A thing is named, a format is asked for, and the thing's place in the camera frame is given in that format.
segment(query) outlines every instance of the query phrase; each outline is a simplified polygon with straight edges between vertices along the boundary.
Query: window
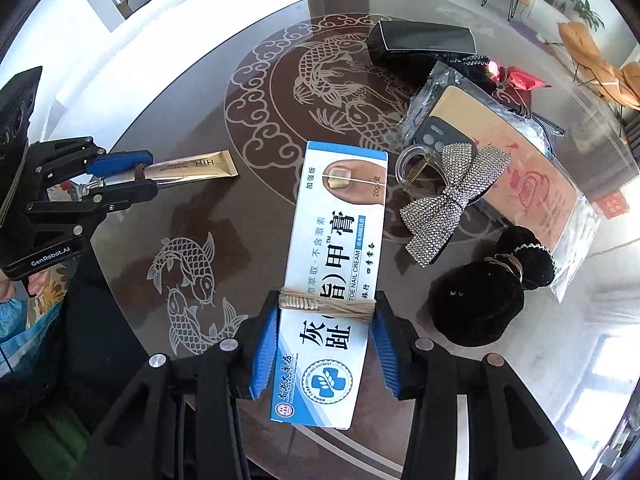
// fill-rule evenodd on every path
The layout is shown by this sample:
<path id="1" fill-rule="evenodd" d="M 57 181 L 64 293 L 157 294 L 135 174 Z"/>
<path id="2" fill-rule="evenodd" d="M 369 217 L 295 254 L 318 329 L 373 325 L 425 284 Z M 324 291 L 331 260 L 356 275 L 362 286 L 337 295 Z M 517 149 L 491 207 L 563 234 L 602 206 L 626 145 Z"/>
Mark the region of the window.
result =
<path id="1" fill-rule="evenodd" d="M 600 337 L 556 428 L 584 474 L 616 429 L 640 375 L 640 341 Z"/>

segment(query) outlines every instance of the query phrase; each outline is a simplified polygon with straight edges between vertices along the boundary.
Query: black velvet pouch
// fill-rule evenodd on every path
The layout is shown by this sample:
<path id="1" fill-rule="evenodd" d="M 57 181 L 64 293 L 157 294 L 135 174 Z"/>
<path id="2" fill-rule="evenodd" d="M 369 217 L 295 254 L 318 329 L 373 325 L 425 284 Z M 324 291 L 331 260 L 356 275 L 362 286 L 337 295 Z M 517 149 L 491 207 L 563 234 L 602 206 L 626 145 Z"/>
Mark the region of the black velvet pouch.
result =
<path id="1" fill-rule="evenodd" d="M 524 307 L 524 284 L 531 290 L 553 281 L 555 270 L 548 251 L 520 248 L 523 244 L 540 242 L 526 228 L 508 228 L 500 236 L 494 256 L 504 265 L 491 260 L 472 262 L 452 270 L 435 285 L 431 295 L 433 322 L 452 343 L 475 347 L 497 341 Z M 522 282 L 519 268 L 505 254 L 520 262 Z"/>

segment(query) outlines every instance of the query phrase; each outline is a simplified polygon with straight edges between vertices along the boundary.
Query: twine string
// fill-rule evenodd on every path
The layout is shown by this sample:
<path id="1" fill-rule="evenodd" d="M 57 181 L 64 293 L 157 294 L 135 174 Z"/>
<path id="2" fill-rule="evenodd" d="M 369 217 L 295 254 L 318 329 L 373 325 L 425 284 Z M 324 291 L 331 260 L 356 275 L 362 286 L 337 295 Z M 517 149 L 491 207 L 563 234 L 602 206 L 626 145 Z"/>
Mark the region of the twine string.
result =
<path id="1" fill-rule="evenodd" d="M 376 300 L 334 300 L 333 298 L 320 298 L 313 294 L 301 292 L 295 288 L 283 286 L 280 289 L 280 308 L 290 310 L 309 310 L 337 316 L 345 319 L 357 319 L 370 322 L 376 308 Z"/>
<path id="2" fill-rule="evenodd" d="M 504 269 L 508 270 L 514 276 L 516 276 L 516 273 L 513 271 L 513 267 L 515 267 L 515 269 L 518 271 L 518 275 L 516 276 L 516 278 L 519 280 L 519 282 L 522 283 L 522 264 L 520 263 L 519 259 L 513 256 L 513 254 L 496 254 L 495 256 L 496 256 L 495 258 L 493 256 L 489 256 L 484 260 L 493 265 L 500 265 Z M 513 267 L 511 267 L 511 265 L 509 264 L 506 264 L 505 262 L 501 262 L 500 260 L 498 260 L 497 259 L 498 256 L 501 256 L 509 260 Z"/>

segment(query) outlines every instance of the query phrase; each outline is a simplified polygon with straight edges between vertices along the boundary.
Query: person's hand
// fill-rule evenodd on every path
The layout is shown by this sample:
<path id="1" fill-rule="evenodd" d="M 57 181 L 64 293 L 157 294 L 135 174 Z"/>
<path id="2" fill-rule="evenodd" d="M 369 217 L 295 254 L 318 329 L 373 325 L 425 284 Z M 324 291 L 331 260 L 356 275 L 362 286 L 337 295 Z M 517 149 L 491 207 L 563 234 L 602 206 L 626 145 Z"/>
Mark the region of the person's hand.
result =
<path id="1" fill-rule="evenodd" d="M 28 291 L 32 296 L 39 296 L 49 283 L 49 269 L 42 270 L 29 276 Z M 15 286 L 12 281 L 0 270 L 0 303 L 9 301 L 15 295 Z"/>
<path id="2" fill-rule="evenodd" d="M 15 287 L 12 281 L 0 270 L 0 303 L 9 301 L 15 294 Z"/>
<path id="3" fill-rule="evenodd" d="M 39 296 L 43 293 L 47 283 L 49 283 L 49 269 L 41 270 L 36 274 L 32 274 L 29 276 L 29 294 L 32 296 Z"/>

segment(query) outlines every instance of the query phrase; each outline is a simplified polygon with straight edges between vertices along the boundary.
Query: gold tube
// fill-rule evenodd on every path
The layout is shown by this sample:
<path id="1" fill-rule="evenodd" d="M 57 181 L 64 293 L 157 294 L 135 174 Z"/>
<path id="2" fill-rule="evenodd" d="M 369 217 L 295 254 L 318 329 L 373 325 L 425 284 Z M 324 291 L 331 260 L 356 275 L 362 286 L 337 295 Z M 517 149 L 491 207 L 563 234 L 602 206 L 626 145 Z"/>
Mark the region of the gold tube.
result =
<path id="1" fill-rule="evenodd" d="M 236 170 L 229 150 L 225 150 L 223 152 L 187 156 L 176 160 L 168 160 L 167 162 L 159 162 L 144 168 L 124 171 L 82 186 L 81 193 L 86 195 L 94 187 L 122 184 L 123 182 L 131 182 L 132 180 L 143 178 L 154 180 L 158 183 L 158 187 L 169 187 L 196 180 L 236 175 L 238 175 L 238 170 Z"/>

